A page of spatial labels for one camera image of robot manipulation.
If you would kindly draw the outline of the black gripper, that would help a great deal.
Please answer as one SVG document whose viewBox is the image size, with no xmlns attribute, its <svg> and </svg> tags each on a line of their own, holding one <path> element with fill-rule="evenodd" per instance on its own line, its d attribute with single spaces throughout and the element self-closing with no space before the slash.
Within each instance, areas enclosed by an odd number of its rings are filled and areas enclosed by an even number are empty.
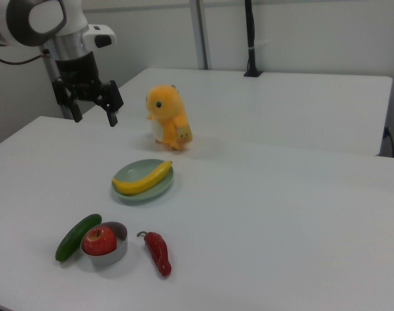
<svg viewBox="0 0 394 311">
<path fill-rule="evenodd" d="M 52 88 L 64 118 L 75 122 L 82 120 L 77 104 L 79 98 L 93 101 L 101 107 L 106 112 L 110 126 L 116 126 L 117 112 L 124 102 L 114 80 L 106 83 L 100 81 L 93 52 L 72 60 L 56 60 L 55 63 L 61 78 L 52 82 Z"/>
</svg>

